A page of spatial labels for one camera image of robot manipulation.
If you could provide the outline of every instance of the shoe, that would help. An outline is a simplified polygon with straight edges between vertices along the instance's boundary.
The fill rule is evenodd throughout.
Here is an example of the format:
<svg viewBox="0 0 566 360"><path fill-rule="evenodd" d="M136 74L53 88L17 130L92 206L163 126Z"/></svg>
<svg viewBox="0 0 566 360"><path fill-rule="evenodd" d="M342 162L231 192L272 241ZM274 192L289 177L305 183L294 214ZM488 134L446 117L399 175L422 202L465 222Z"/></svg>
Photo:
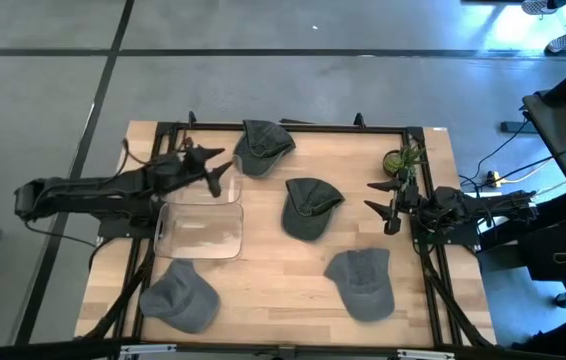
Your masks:
<svg viewBox="0 0 566 360"><path fill-rule="evenodd" d="M552 53L557 53L566 48L566 35L559 36L556 39L550 41L545 48L547 51Z"/></svg>
<svg viewBox="0 0 566 360"><path fill-rule="evenodd" d="M521 9L528 15L549 15L554 14L558 9L548 9L549 0L525 0L521 4Z"/></svg>

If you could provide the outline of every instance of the wooden table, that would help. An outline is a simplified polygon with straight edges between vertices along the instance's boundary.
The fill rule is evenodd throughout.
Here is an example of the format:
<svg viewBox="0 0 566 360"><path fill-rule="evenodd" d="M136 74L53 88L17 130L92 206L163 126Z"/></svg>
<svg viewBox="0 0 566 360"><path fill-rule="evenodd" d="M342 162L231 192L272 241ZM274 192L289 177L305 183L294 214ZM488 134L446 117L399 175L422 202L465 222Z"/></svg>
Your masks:
<svg viewBox="0 0 566 360"><path fill-rule="evenodd" d="M149 158L156 124L130 123L127 139L133 154ZM426 128L424 132L434 187L458 187L447 130ZM226 149L211 161L213 167L230 159L241 133L190 130L187 135L204 147ZM368 347L433 345L423 273L412 248L409 220L403 219L398 234L384 235L380 218L363 203L389 201L390 195L372 190L366 183L387 180L380 167L381 159L390 149L401 146L401 137L300 132L292 136L296 149L279 162L267 179L243 182L244 238L240 256L195 264L197 272L221 297L221 309L212 325L204 333L192 335L158 319L145 318L142 340ZM128 161L126 169L137 166ZM329 230L316 244L295 240L281 229L281 211L287 195L284 182L295 177L323 179L346 199ZM119 294L130 243L129 239L114 240L96 255L76 335L89 331ZM365 247L390 250L389 274L396 308L388 319L363 324L348 315L335 284L323 276L323 271L336 253ZM456 300L483 336L494 341L476 258L459 246L446 246L446 252ZM152 281L164 273L170 261L156 258ZM131 334L136 304L135 297L128 307L124 335ZM441 301L438 309L444 339L449 342Z"/></svg>

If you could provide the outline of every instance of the potted plant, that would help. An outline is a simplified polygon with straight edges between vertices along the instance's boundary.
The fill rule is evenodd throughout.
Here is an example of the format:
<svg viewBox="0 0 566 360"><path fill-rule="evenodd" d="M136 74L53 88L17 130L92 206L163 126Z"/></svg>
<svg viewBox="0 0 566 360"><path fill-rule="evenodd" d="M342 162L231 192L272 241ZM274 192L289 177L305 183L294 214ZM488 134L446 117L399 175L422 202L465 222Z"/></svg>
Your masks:
<svg viewBox="0 0 566 360"><path fill-rule="evenodd" d="M416 176L416 168L414 165L423 163L419 159L425 152L425 149L419 149L418 146L404 146L400 150L391 150L383 157L383 171L390 177L396 176L401 169L407 169L408 178Z"/></svg>

